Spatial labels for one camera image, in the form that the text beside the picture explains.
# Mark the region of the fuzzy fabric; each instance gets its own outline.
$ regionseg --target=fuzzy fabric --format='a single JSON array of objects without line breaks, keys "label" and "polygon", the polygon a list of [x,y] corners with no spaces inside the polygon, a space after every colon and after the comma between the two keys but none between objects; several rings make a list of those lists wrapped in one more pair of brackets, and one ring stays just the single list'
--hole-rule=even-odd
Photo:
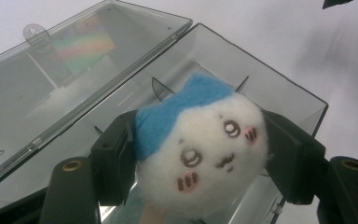
[{"label": "fuzzy fabric", "polygon": [[135,121],[144,199],[180,217],[204,217],[244,193],[264,168],[268,137],[259,109],[215,77],[191,77]]}]

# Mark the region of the white background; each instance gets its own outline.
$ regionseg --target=white background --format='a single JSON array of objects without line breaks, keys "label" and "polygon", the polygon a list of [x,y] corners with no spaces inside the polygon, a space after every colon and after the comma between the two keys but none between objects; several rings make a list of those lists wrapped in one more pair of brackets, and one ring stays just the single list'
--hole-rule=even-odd
[{"label": "white background", "polygon": [[[29,23],[51,28],[98,0],[0,1],[0,53],[24,41]],[[128,0],[202,22],[329,105],[316,138],[326,158],[358,159],[358,0]],[[317,223],[316,204],[287,204],[278,223]]]}]

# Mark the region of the metal grommet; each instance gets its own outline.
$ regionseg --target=metal grommet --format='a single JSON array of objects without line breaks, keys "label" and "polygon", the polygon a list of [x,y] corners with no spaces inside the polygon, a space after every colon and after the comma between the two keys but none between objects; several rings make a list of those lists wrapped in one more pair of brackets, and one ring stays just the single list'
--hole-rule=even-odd
[{"label": "metal grommet", "polygon": [[358,171],[358,161],[343,160],[341,161],[341,165],[348,169]]},{"label": "metal grommet", "polygon": [[70,172],[77,170],[82,165],[81,161],[68,161],[66,164],[63,165],[62,169],[65,172]]}]

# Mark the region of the transparent lid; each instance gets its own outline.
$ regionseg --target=transparent lid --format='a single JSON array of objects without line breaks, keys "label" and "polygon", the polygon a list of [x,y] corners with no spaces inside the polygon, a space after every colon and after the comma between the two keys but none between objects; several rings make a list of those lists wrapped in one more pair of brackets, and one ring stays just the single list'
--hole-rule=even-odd
[{"label": "transparent lid", "polygon": [[191,20],[105,1],[0,56],[0,176],[171,45]]}]

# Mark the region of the plush mouth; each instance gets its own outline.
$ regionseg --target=plush mouth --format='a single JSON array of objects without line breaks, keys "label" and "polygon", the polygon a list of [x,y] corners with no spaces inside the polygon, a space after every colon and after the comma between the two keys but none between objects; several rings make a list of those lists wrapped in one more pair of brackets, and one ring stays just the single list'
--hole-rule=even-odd
[{"label": "plush mouth", "polygon": [[[230,156],[223,158],[219,163],[215,165],[217,169],[223,169],[226,165],[230,164],[232,161],[234,161],[235,155],[232,153]],[[231,172],[234,170],[233,166],[230,166],[227,169],[227,172]]]}]

